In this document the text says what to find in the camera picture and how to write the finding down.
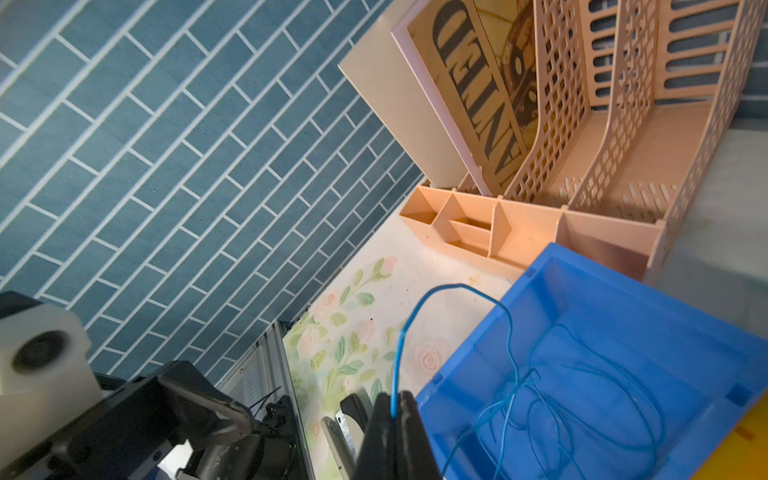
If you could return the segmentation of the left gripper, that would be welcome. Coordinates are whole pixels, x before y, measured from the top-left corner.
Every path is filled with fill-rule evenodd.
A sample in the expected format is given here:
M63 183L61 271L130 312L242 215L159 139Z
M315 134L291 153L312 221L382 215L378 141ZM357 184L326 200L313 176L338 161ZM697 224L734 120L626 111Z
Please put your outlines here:
M4 479L142 478L173 447L196 451L250 435L251 410L188 361L129 381L2 467Z

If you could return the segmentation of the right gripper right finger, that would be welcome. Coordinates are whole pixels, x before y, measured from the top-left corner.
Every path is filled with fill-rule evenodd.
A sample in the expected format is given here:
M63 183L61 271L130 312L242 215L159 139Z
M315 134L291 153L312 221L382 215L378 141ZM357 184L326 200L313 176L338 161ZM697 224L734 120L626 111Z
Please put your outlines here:
M395 418L395 478L442 480L417 402L409 391L398 394Z

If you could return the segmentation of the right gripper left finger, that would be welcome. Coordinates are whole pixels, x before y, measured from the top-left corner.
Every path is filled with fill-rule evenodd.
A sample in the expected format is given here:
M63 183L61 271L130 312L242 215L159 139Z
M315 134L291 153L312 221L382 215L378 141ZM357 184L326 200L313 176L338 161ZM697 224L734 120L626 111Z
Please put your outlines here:
M376 400L352 475L354 480L396 478L396 429L390 400Z

